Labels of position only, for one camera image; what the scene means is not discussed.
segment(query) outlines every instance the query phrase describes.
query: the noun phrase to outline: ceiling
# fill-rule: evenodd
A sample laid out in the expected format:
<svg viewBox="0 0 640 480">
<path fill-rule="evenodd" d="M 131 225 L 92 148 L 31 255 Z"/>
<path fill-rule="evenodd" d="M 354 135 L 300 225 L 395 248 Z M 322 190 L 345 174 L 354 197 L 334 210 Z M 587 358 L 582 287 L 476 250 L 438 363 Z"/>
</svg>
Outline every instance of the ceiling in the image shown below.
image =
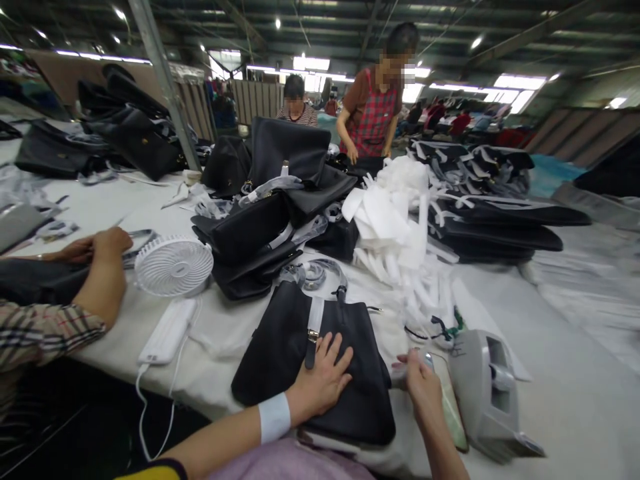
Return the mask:
<svg viewBox="0 0 640 480">
<path fill-rule="evenodd" d="M 6 43 L 80 50 L 94 42 L 106 53 L 137 49 L 144 55 L 125 1 L 0 0 L 0 6 Z M 114 6 L 125 12 L 131 32 Z M 151 6 L 165 46 L 194 64 L 202 60 L 200 45 L 238 49 L 243 60 L 259 65 L 305 52 L 330 57 L 330 71 L 352 75 L 376 60 L 403 21 L 419 28 L 417 60 L 450 77 L 474 71 L 578 75 L 640 55 L 637 0 L 151 0 Z M 471 50 L 479 36 L 480 46 Z"/>
</svg>

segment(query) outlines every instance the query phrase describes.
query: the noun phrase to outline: portable fan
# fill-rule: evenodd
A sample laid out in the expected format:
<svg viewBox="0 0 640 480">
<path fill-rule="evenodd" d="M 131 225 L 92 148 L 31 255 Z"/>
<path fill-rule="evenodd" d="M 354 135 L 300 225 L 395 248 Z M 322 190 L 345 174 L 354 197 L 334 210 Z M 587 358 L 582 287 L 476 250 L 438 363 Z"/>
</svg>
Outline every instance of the portable fan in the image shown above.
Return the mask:
<svg viewBox="0 0 640 480">
<path fill-rule="evenodd" d="M 207 287 L 213 268 L 211 250 L 183 235 L 157 238 L 135 258 L 137 284 L 158 297 L 191 297 Z"/>
</svg>

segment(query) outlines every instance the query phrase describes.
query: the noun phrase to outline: red plaid apron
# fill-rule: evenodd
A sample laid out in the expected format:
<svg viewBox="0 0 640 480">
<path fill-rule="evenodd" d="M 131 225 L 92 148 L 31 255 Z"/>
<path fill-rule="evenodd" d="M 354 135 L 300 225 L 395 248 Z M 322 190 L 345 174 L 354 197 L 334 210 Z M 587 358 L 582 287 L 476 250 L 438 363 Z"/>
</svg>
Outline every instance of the red plaid apron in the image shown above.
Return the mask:
<svg viewBox="0 0 640 480">
<path fill-rule="evenodd" d="M 347 130 L 358 150 L 359 157 L 381 157 L 382 149 L 387 138 L 387 129 L 393 118 L 393 110 L 397 97 L 397 90 L 390 88 L 386 93 L 380 93 L 371 87 L 371 71 L 367 72 L 369 82 L 369 98 L 365 104 L 365 110 L 357 127 L 352 126 Z M 340 142 L 340 151 L 347 152 L 347 146 Z"/>
</svg>

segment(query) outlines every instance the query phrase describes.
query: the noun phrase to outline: hand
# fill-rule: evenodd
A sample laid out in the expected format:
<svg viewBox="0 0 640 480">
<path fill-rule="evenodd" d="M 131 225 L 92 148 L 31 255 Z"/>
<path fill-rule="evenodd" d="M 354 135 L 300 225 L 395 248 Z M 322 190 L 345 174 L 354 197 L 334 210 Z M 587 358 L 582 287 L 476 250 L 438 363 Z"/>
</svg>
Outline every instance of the hand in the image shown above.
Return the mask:
<svg viewBox="0 0 640 480">
<path fill-rule="evenodd" d="M 120 227 L 112 227 L 95 234 L 93 249 L 96 252 L 112 251 L 119 255 L 133 246 L 133 241 L 127 232 Z"/>
<path fill-rule="evenodd" d="M 413 412 L 418 423 L 426 427 L 441 427 L 445 423 L 442 406 L 442 386 L 440 378 L 426 366 L 413 349 L 408 355 L 398 355 L 398 360 L 407 364 L 407 390 L 413 403 Z"/>
<path fill-rule="evenodd" d="M 53 254 L 54 261 L 88 263 L 93 256 L 93 235 L 68 244 Z"/>
<path fill-rule="evenodd" d="M 347 147 L 347 156 L 349 160 L 351 160 L 351 164 L 355 165 L 358 162 L 358 149 L 355 147 L 353 142 Z"/>
<path fill-rule="evenodd" d="M 307 370 L 303 362 L 295 383 L 286 392 L 292 427 L 316 415 L 322 415 L 332 408 L 351 381 L 351 375 L 345 371 L 353 358 L 353 349 L 348 347 L 336 363 L 342 344 L 342 334 L 338 333 L 335 336 L 329 348 L 331 338 L 331 333 L 326 334 L 324 338 L 318 338 L 313 368 Z"/>
</svg>

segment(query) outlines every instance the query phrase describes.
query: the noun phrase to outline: striped shirt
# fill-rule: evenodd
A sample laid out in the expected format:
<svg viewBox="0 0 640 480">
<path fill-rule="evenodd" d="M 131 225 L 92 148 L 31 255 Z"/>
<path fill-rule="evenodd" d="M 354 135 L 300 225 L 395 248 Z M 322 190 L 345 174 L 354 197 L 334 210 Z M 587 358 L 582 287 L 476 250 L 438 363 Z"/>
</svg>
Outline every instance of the striped shirt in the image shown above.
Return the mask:
<svg viewBox="0 0 640 480">
<path fill-rule="evenodd" d="M 300 125 L 308 125 L 310 127 L 318 126 L 318 112 L 316 112 L 316 110 L 308 106 L 306 103 L 302 110 L 302 115 L 300 115 L 300 118 L 296 120 L 292 119 L 291 115 L 289 114 L 289 108 L 286 105 L 278 111 L 278 116 L 276 118 L 299 123 Z"/>
<path fill-rule="evenodd" d="M 78 305 L 28 305 L 0 299 L 0 424 L 30 365 L 42 366 L 96 341 L 105 323 Z"/>
</svg>

